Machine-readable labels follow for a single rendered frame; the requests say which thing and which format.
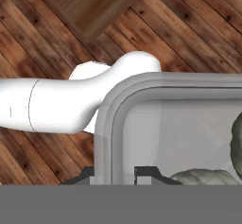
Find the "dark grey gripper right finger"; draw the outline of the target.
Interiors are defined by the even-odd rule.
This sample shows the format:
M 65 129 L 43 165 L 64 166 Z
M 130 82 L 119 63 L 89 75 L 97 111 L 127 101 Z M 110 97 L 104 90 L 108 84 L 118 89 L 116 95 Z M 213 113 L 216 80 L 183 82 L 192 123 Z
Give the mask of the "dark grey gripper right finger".
M 135 166 L 135 185 L 172 184 L 172 180 L 163 176 L 157 166 Z

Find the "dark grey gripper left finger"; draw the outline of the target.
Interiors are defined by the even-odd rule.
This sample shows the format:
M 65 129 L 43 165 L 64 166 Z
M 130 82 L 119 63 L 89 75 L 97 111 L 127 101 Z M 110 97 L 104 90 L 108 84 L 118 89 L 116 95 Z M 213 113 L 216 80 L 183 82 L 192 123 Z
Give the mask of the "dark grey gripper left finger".
M 94 175 L 95 168 L 93 166 L 85 166 L 78 176 L 62 182 L 61 185 L 90 185 L 90 181 Z

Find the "clear grey tupperware container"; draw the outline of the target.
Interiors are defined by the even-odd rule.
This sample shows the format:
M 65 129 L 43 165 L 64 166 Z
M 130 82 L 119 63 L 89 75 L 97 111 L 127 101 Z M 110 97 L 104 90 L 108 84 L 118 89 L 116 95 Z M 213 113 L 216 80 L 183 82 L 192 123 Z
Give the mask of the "clear grey tupperware container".
M 221 169 L 242 185 L 231 160 L 232 126 L 240 113 L 242 75 L 147 73 L 126 79 L 99 109 L 95 183 L 135 185 L 135 166 L 157 166 L 169 179 L 193 168 Z

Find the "grey-green dumpling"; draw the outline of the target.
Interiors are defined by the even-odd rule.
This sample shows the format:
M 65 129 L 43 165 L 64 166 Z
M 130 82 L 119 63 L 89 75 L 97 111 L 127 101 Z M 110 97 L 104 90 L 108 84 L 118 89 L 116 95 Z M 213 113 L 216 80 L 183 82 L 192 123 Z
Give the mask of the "grey-green dumpling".
M 232 126 L 231 160 L 233 168 L 242 180 L 242 113 L 240 113 Z
M 193 168 L 173 174 L 171 179 L 184 185 L 240 185 L 229 172 L 221 169 Z

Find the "white rounded tube-shaped object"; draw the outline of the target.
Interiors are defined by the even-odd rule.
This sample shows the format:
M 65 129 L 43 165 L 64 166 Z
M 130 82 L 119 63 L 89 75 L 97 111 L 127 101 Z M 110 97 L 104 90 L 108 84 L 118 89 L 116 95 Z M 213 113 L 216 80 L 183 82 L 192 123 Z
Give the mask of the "white rounded tube-shaped object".
M 157 58 L 132 51 L 113 65 L 87 61 L 68 79 L 0 78 L 0 127 L 44 133 L 79 133 L 106 94 L 126 78 L 159 72 Z

